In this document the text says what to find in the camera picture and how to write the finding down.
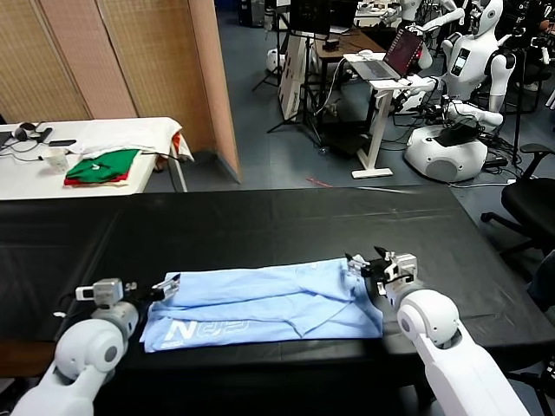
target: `white desk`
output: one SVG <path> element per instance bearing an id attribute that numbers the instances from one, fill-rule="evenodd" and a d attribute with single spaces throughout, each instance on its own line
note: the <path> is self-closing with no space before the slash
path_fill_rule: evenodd
<path id="1" fill-rule="evenodd" d="M 123 125 L 130 128 L 136 126 L 135 120 L 125 120 Z M 101 122 L 101 120 L 87 121 L 63 121 L 43 123 L 38 130 L 42 131 L 47 127 L 52 127 L 53 131 L 45 140 L 75 140 L 83 129 L 91 122 Z M 11 132 L 16 125 L 0 126 L 0 132 Z M 14 148 L 25 150 L 36 144 L 30 140 L 16 143 Z M 41 144 L 36 149 L 26 153 L 15 153 L 21 159 L 37 159 L 48 149 L 48 144 Z M 1 151 L 1 154 L 12 152 L 10 149 Z M 64 186 L 65 174 L 55 173 L 45 161 L 22 162 L 11 156 L 0 157 L 0 200 L 11 199 L 44 199 L 44 198 L 83 198 L 83 197 L 107 197 L 115 195 L 132 195 L 141 193 L 147 185 L 148 179 L 152 174 L 158 155 L 139 154 L 135 157 L 129 171 L 127 185 L 124 186 Z M 80 157 L 75 154 L 68 155 L 69 167 L 75 166 Z"/>
<path id="2" fill-rule="evenodd" d="M 379 56 L 383 59 L 383 55 L 385 54 L 375 55 L 376 58 Z M 345 59 L 351 62 L 361 61 L 361 58 L 358 55 L 345 55 Z M 380 152 L 380 146 L 382 145 L 385 126 L 388 123 L 389 108 L 391 106 L 393 93 L 399 89 L 407 90 L 411 88 L 421 88 L 427 85 L 427 83 L 418 75 L 411 75 L 399 81 L 369 81 L 369 84 L 375 90 L 376 102 L 378 103 L 379 109 L 377 116 L 372 122 L 374 130 L 372 132 L 372 140 L 370 142 L 368 153 L 365 153 L 362 149 L 356 153 L 364 169 L 360 171 L 353 171 L 352 175 L 354 179 L 377 178 L 381 176 L 393 175 L 391 169 L 387 167 L 381 169 L 375 167 L 375 162 L 377 161 L 378 153 Z"/>
<path id="3" fill-rule="evenodd" d="M 367 7 L 356 11 L 355 14 L 355 26 L 358 28 L 364 28 L 368 26 L 374 26 L 382 21 L 382 16 L 385 14 L 386 9 L 372 9 Z M 392 28 L 399 26 L 401 18 L 398 17 L 393 23 L 391 23 Z"/>

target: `chair wheel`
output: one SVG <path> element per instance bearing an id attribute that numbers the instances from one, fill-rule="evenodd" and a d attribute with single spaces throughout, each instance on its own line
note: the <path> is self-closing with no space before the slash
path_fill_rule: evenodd
<path id="1" fill-rule="evenodd" d="M 482 223 L 489 223 L 492 220 L 493 216 L 491 212 L 484 212 L 480 215 L 480 221 Z"/>

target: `headphones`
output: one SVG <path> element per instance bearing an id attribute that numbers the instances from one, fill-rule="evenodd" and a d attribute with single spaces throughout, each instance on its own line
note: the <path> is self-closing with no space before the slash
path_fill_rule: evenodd
<path id="1" fill-rule="evenodd" d="M 34 138 L 31 137 L 31 135 L 33 134 L 37 134 L 38 132 L 36 131 L 36 129 L 40 126 L 41 123 L 37 124 L 36 126 L 34 124 L 31 123 L 21 123 L 16 130 L 14 130 L 12 132 L 12 136 L 14 139 L 18 140 L 18 141 L 27 141 L 30 139 L 37 139 L 40 140 L 41 136 L 40 134 Z"/>

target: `table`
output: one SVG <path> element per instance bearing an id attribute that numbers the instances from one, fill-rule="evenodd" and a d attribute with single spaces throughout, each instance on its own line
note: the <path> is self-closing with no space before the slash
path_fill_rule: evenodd
<path id="1" fill-rule="evenodd" d="M 318 108 L 321 108 L 326 101 L 326 84 L 328 74 L 328 64 L 340 62 L 345 54 L 357 54 L 361 50 L 371 50 L 381 53 L 385 50 L 372 39 L 364 35 L 359 29 L 351 29 L 338 37 L 339 47 L 336 50 L 327 51 L 323 49 L 324 41 L 316 41 L 317 57 L 322 62 L 320 69 L 320 91 L 318 94 Z M 317 130 L 320 132 L 323 126 L 323 112 L 317 116 Z"/>
<path id="2" fill-rule="evenodd" d="M 441 185 L 4 201 L 0 230 L 2 339 L 53 339 L 59 295 L 107 276 L 147 285 L 169 270 L 300 263 L 345 251 L 370 257 L 381 245 L 418 257 L 421 279 L 456 302 L 502 369 L 525 367 L 555 345 L 555 329 L 522 282 Z M 387 302 L 376 305 L 384 311 L 381 341 L 145 354 L 140 327 L 96 414 L 174 414 L 197 405 L 254 411 L 270 403 L 291 410 L 299 400 L 344 410 L 360 409 L 362 398 L 390 410 L 395 400 L 379 387 L 417 382 L 422 367 Z M 374 402 L 372 393 L 382 396 Z"/>
<path id="3" fill-rule="evenodd" d="M 347 57 L 347 60 L 350 59 L 352 61 L 355 58 L 360 61 L 360 57 L 358 57 L 357 55 L 351 55 L 351 57 Z M 356 156 L 362 163 L 362 167 L 364 169 L 353 171 L 353 179 L 377 178 L 381 176 L 393 175 L 391 169 L 387 167 L 375 167 L 375 163 L 378 159 L 378 153 L 380 152 L 380 146 L 382 145 L 385 126 L 388 123 L 389 109 L 391 106 L 391 100 L 393 99 L 393 93 L 394 91 L 401 89 L 409 90 L 412 88 L 420 88 L 427 85 L 427 83 L 419 75 L 411 75 L 407 78 L 400 79 L 399 81 L 369 81 L 369 84 L 372 87 L 372 90 L 375 92 L 375 95 L 373 95 L 373 100 L 371 100 L 369 104 L 369 112 L 374 111 L 376 102 L 378 102 L 379 110 L 377 116 L 374 118 L 374 130 L 372 132 L 372 139 L 369 144 L 368 152 L 365 152 L 363 149 L 359 149 L 356 153 Z"/>
<path id="4" fill-rule="evenodd" d="M 345 251 L 372 256 L 373 245 L 415 254 L 421 279 L 454 299 L 475 340 L 505 370 L 538 360 L 554 345 L 552 325 L 443 186 L 135 195 L 121 210 L 90 282 L 119 276 L 151 284 L 169 270 L 254 268 Z M 391 308 L 384 300 L 379 306 L 385 311 L 382 341 L 290 341 L 145 354 L 136 342 L 139 329 L 114 380 L 101 391 L 99 409 L 113 414 L 124 406 L 129 412 L 145 406 L 169 414 L 171 402 L 181 400 L 183 406 L 183 392 L 187 406 L 226 406 L 230 396 L 255 406 L 259 394 L 272 406 L 287 406 L 299 399 L 296 394 L 303 400 L 315 394 L 323 406 L 332 406 L 334 400 L 344 405 L 345 397 L 370 394 L 376 384 L 411 384 L 421 375 L 420 359 Z M 117 400 L 127 392 L 148 395 L 153 403 Z"/>
<path id="5" fill-rule="evenodd" d="M 360 28 L 379 24 L 382 21 L 381 17 L 385 14 L 385 12 L 386 9 L 373 10 L 370 7 L 359 9 L 355 14 L 355 26 Z M 399 26 L 400 22 L 401 18 L 398 17 L 393 23 L 391 23 L 390 27 L 396 28 Z"/>
<path id="6" fill-rule="evenodd" d="M 134 128 L 138 123 L 141 123 L 142 120 L 144 119 L 127 119 L 119 121 L 123 127 Z M 53 129 L 52 133 L 46 139 L 46 144 L 41 144 L 30 152 L 16 153 L 16 156 L 21 159 L 36 159 L 46 152 L 48 143 L 51 140 L 75 140 L 90 123 L 102 122 L 103 120 L 84 120 L 43 123 L 39 127 L 39 131 L 48 127 Z M 17 125 L 0 126 L 0 132 L 11 132 L 15 130 L 16 127 Z M 35 145 L 34 141 L 16 143 L 14 148 L 26 150 L 33 145 Z M 169 146 L 167 150 L 170 151 L 170 147 L 173 151 L 173 156 L 176 157 L 177 154 L 175 154 L 173 146 Z M 10 156 L 0 157 L 0 200 L 105 197 L 140 193 L 143 192 L 147 185 L 157 158 L 158 155 L 156 154 L 138 155 L 129 171 L 128 185 L 72 187 L 64 186 L 64 174 L 55 173 L 44 161 L 24 162 Z M 73 167 L 79 161 L 79 156 L 69 154 L 68 161 L 69 166 Z M 174 160 L 173 163 L 178 169 L 180 179 L 183 179 L 180 163 L 177 160 Z M 185 180 L 183 179 L 181 183 L 186 191 Z"/>

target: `wooden partition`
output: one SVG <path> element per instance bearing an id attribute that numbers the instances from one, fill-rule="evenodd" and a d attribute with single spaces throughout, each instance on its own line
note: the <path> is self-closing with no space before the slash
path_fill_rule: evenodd
<path id="1" fill-rule="evenodd" d="M 241 171 L 214 4 L 208 0 L 189 0 L 189 7 L 218 155 L 239 180 Z"/>
<path id="2" fill-rule="evenodd" d="M 35 1 L 0 2 L 0 56 L 0 114 L 6 121 L 88 118 Z"/>
<path id="3" fill-rule="evenodd" d="M 213 0 L 3 0 L 9 122 L 167 116 L 240 178 Z"/>
<path id="4" fill-rule="evenodd" d="M 40 2 L 91 117 L 137 117 L 96 3 L 91 0 Z"/>

